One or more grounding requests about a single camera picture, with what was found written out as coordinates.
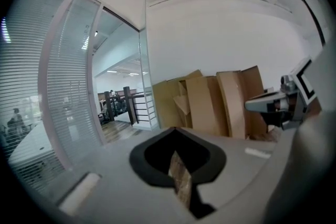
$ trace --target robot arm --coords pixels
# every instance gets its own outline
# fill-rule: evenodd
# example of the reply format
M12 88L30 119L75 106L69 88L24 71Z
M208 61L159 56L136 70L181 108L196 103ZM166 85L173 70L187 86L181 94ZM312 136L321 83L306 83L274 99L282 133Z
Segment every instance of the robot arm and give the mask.
M245 108L259 112L267 125L284 130L298 127L309 104L316 98L305 76L310 64L309 58L302 60L289 75L281 77L280 91L256 96L245 102Z

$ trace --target black cable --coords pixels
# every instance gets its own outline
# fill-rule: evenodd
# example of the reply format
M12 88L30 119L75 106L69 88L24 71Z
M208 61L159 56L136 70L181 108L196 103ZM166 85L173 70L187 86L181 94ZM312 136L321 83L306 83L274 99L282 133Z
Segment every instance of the black cable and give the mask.
M322 32L322 28L320 26L320 23L319 21L317 20L314 12L311 10L311 8L309 7L308 3L306 0L302 0L302 2L306 5L307 9L309 10L309 13L311 15L311 17L313 18L314 20L314 23L316 25L316 28L317 28L317 31L319 32L319 36L320 36L320 39L321 39L321 43L322 43L322 47L325 45L326 43L326 39L324 38L324 35L323 35L323 32Z

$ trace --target black railing post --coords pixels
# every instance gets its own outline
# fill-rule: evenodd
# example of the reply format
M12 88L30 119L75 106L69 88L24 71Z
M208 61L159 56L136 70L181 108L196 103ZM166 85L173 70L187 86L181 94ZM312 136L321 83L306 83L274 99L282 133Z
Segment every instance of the black railing post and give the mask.
M106 101L106 108L107 108L107 111L109 112L110 121L114 121L113 110L112 110L111 102L110 102L110 92L104 92L104 95L105 95L105 101Z
M130 87L124 87L124 96L125 96L128 116L130 117L130 122L133 125L135 122L137 122L137 117L134 111L133 100L130 98L131 96Z

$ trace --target cardboard box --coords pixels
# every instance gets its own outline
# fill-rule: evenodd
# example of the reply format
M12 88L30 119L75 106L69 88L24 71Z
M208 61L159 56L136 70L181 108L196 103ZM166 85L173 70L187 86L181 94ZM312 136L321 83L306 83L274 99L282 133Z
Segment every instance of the cardboard box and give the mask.
M185 83L185 80L183 81L180 81L179 82L179 85L178 85L178 88L180 90L180 95L185 95L186 98L187 98L187 105L188 105L188 109L189 110L189 113L188 114L185 114L183 115L183 123L184 123L184 127L187 127L187 128L192 128L193 127L193 123L192 123L192 120L191 120L191 114L190 114L190 105L189 105L189 99L188 99L188 95L187 95L187 86L186 86L186 83Z
M155 107L161 128L190 126L185 119L184 113L178 109L173 98L180 95L179 82L181 80L201 76L201 71L196 70L186 77L162 81L153 85Z
M248 68L241 72L245 83L246 96L244 102L252 97L264 93L264 86L262 85L262 80L257 66ZM246 111L249 121L249 129L247 130L247 135L264 135L267 133L267 125L264 122L263 117L258 112Z
M218 72L217 80L222 92L228 124L228 134L233 138L245 139L244 94L239 73Z
M193 129L206 134L227 135L219 86L213 78L186 80Z
M166 81L153 85L155 107L161 128L183 127Z

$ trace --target person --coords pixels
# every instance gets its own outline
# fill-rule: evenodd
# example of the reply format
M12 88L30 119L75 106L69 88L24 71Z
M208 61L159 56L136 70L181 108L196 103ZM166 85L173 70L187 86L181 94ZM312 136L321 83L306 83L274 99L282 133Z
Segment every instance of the person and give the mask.
M17 132L16 122L13 118L7 122L8 135L6 137L7 148L5 151L6 158L9 158L17 145L21 142L21 137Z
M28 129L22 119L22 116L19 114L20 110L18 108L13 109L14 115L12 120L15 122L16 132L22 138L24 138L29 132Z
M120 101L120 95L118 94L118 92L116 92L115 94L115 96L117 97L117 101Z

